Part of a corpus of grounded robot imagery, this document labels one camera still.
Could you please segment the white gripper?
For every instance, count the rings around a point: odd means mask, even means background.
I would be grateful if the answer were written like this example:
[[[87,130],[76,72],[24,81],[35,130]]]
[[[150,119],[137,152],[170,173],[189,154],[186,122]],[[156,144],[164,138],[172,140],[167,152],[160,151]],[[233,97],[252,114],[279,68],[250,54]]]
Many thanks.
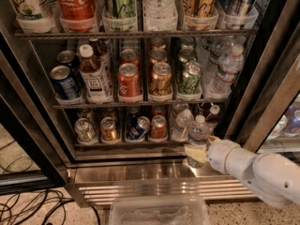
[[[229,174],[241,183],[251,183],[254,179],[252,164],[256,154],[242,148],[238,143],[221,140],[217,136],[208,136],[212,143],[206,155],[205,146],[185,145],[185,152],[189,158],[205,163],[206,158],[211,167],[223,174]]]

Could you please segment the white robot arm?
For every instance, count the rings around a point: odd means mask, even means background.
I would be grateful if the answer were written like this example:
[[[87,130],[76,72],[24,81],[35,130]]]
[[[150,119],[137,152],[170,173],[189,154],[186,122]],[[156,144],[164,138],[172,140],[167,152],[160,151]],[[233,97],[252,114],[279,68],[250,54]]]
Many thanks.
[[[209,136],[206,144],[186,142],[185,152],[189,158],[208,162],[215,171],[233,176],[273,207],[300,204],[300,166],[280,154],[256,154],[216,136]]]

